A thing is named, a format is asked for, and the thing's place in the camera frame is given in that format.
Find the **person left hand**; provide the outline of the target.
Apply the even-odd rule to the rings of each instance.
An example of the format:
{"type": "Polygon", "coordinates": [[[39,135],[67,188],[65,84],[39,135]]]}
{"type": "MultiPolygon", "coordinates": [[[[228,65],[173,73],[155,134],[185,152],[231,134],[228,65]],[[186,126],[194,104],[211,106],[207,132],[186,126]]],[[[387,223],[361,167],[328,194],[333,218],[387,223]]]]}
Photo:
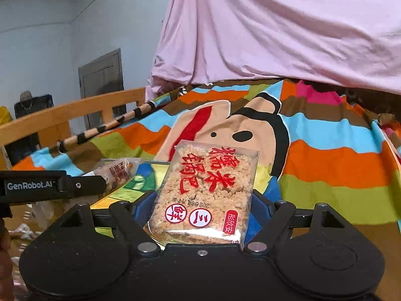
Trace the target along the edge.
{"type": "Polygon", "coordinates": [[[1,219],[1,247],[0,247],[0,299],[1,301],[14,300],[14,281],[12,278],[12,259],[9,254],[11,238],[5,222],[1,219]]]}

